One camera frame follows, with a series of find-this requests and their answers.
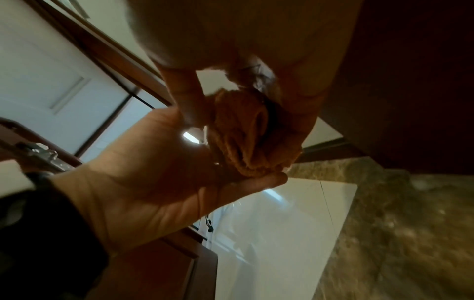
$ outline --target cabinet door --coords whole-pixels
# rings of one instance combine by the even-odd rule
[[[74,153],[127,97],[19,0],[0,1],[0,117]]]
[[[111,261],[87,300],[214,300],[217,255],[176,232]]]

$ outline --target person's left hand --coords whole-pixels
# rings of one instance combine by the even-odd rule
[[[244,179],[216,164],[208,147],[183,139],[184,123],[176,107],[153,110],[98,158],[53,177],[111,255],[286,183],[284,173]]]

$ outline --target glossy white floor tile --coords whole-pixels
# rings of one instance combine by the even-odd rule
[[[339,235],[357,191],[356,184],[321,181],[336,235]]]
[[[321,182],[290,179],[211,215],[217,300],[310,300],[336,233]]]

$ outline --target folded fabric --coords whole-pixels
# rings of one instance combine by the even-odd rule
[[[265,98],[257,91],[220,90],[213,97],[215,120],[207,139],[223,153],[228,165],[246,177],[282,171],[269,164],[260,142],[269,123]]]

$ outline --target bright light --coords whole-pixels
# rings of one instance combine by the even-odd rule
[[[272,189],[264,190],[263,192],[269,194],[270,196],[272,196],[273,198],[277,199],[278,201],[282,201],[282,200],[283,200],[283,197],[280,196],[280,194],[278,194],[277,192],[275,192],[275,191],[272,190]]]
[[[191,143],[199,144],[199,140],[187,132],[183,134],[183,137],[187,139],[188,141],[190,141]]]

